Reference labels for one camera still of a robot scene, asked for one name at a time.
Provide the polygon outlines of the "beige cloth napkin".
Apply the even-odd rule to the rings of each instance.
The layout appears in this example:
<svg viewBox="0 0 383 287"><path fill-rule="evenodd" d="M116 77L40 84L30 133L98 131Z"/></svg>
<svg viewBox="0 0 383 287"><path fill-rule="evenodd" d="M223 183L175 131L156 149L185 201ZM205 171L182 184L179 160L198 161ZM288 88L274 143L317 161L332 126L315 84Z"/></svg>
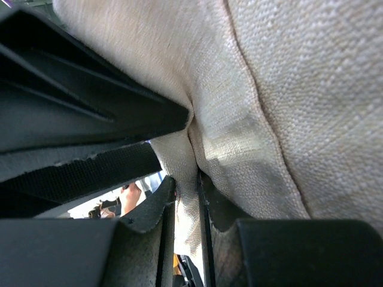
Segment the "beige cloth napkin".
<svg viewBox="0 0 383 287"><path fill-rule="evenodd" d="M199 258L197 172L255 218L382 231L381 1L54 1L82 42L185 105L154 139L177 182L175 251Z"/></svg>

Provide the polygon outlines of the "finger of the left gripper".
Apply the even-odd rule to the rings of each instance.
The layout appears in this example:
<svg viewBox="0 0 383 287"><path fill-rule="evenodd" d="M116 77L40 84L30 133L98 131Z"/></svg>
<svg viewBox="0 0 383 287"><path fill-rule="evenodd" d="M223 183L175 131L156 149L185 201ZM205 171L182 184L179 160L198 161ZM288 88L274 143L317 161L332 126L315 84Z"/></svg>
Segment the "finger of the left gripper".
<svg viewBox="0 0 383 287"><path fill-rule="evenodd" d="M1 182L1 218L57 218L112 189L161 170L149 143L46 167Z"/></svg>
<svg viewBox="0 0 383 287"><path fill-rule="evenodd" d="M42 15L2 12L2 152L132 144L180 131L188 117Z"/></svg>

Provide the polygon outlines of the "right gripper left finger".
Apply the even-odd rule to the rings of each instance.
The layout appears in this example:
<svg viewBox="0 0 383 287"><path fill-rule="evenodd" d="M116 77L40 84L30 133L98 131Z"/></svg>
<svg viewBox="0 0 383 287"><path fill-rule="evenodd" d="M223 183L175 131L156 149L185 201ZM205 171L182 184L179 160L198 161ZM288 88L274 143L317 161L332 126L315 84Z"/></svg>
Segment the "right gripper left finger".
<svg viewBox="0 0 383 287"><path fill-rule="evenodd" d="M3 219L2 286L171 286L175 181L119 219Z"/></svg>

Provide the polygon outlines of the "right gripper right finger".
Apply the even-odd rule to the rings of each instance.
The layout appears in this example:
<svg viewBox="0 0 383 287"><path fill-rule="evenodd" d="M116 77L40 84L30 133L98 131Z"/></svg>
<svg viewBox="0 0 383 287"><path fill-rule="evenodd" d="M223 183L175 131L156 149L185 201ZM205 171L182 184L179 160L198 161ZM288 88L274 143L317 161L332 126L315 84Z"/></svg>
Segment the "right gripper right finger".
<svg viewBox="0 0 383 287"><path fill-rule="evenodd" d="M198 174L207 286L381 286L382 238L358 220L255 219Z"/></svg>

